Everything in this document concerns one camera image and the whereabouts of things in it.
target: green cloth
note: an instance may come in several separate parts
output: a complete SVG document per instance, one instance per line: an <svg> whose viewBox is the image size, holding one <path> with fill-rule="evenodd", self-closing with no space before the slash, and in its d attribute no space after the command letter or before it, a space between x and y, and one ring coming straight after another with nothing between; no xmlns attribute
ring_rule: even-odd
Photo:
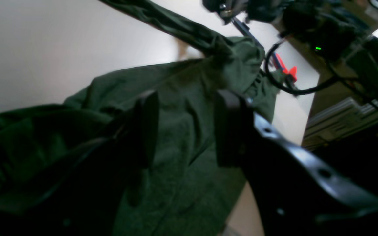
<svg viewBox="0 0 378 236"><path fill-rule="evenodd" d="M244 93L271 121L278 89L259 73L264 51L252 39L225 38L148 0L103 2L176 36L207 58L111 72L63 105L0 114L0 194L94 138L131 109L138 94L154 89L160 101L155 159L137 193L142 200L130 204L134 188L125 193L113 235L216 235L245 178L239 169L216 164L212 98L217 89ZM282 79L279 72L274 76Z"/></svg>

